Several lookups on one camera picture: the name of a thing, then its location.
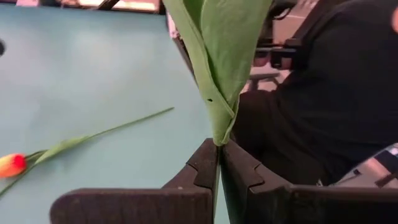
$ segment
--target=red and yellow flower bud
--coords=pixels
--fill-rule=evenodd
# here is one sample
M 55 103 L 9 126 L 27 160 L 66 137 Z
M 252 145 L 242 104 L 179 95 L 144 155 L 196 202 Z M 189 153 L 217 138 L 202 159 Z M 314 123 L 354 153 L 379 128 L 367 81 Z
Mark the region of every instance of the red and yellow flower bud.
M 10 154 L 0 158 L 0 178 L 14 177 L 27 167 L 25 155 Z

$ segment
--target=blue-green tabletop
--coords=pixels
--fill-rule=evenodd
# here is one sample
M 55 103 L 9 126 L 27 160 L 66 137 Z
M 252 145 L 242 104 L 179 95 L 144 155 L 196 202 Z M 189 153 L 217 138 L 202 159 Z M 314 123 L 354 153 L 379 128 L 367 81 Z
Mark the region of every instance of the blue-green tabletop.
M 50 223 L 52 202 L 73 189 L 159 188 L 211 136 L 164 16 L 0 5 L 0 39 L 1 155 L 175 107 L 38 166 L 0 198 L 0 223 Z M 215 222 L 228 222 L 221 185 Z

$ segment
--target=tulip leaf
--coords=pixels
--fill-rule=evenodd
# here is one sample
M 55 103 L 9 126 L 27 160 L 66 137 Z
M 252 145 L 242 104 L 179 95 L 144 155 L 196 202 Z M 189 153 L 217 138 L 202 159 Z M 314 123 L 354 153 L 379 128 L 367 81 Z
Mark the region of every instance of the tulip leaf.
M 46 161 L 50 159 L 53 156 L 56 156 L 57 154 L 61 153 L 62 151 L 65 151 L 67 149 L 71 149 L 82 142 L 86 141 L 89 139 L 90 136 L 83 136 L 80 138 L 73 138 L 73 139 L 68 139 L 68 140 L 63 140 L 60 144 L 54 146 L 53 148 L 47 150 L 45 153 L 43 153 L 34 163 L 34 165 L 39 164 L 43 161 Z
M 187 48 L 217 146 L 229 141 L 271 1 L 163 0 Z
M 170 111 L 172 109 L 174 109 L 174 108 L 173 107 L 167 108 L 166 110 L 162 110 L 160 112 L 151 114 L 149 116 L 145 116 L 143 118 L 139 118 L 137 120 L 128 122 L 126 124 L 122 124 L 120 126 L 116 126 L 114 128 L 111 128 L 111 129 L 107 129 L 105 131 L 93 134 L 91 136 L 83 136 L 83 137 L 80 137 L 80 138 L 72 138 L 72 139 L 64 140 L 60 144 L 52 147 L 51 149 L 37 151 L 37 152 L 35 152 L 33 154 L 25 156 L 25 160 L 28 162 L 28 164 L 30 163 L 29 167 L 23 173 L 19 174 L 15 180 L 13 180 L 10 184 L 8 184 L 5 188 L 3 188 L 0 191 L 0 197 L 2 197 L 9 189 L 11 189 L 12 186 L 14 186 L 18 181 L 20 181 L 35 166 L 39 165 L 40 163 L 42 163 L 44 161 L 47 161 L 47 160 L 51 159 L 52 157 L 60 154 L 61 152 L 67 151 L 68 149 L 73 149 L 74 147 L 76 147 L 76 146 L 78 146 L 78 145 L 80 145 L 80 144 L 82 144 L 82 143 L 84 143 L 84 142 L 86 142 L 86 141 L 88 141 L 90 139 L 93 139 L 93 138 L 95 138 L 95 137 L 97 137 L 99 135 L 106 134 L 108 132 L 115 131 L 117 129 L 125 128 L 127 126 L 139 123 L 141 121 L 144 121 L 144 120 L 153 118 L 155 116 L 158 116 L 158 115 L 160 115 L 162 113 L 168 112 L 168 111 Z

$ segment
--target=small hole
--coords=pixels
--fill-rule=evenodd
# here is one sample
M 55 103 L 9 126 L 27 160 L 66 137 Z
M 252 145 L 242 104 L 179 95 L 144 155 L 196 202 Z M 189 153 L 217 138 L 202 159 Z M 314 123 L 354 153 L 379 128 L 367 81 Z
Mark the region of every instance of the small hole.
M 5 51 L 6 51 L 6 46 L 4 45 L 4 42 L 0 40 L 0 56 L 2 56 Z

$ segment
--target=folded green fabric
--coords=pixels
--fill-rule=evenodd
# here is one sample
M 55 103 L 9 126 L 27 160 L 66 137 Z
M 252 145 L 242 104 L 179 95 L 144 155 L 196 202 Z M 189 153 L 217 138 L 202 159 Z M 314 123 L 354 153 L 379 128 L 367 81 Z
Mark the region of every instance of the folded green fabric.
M 272 0 L 163 0 L 186 45 L 217 146 L 229 141 Z

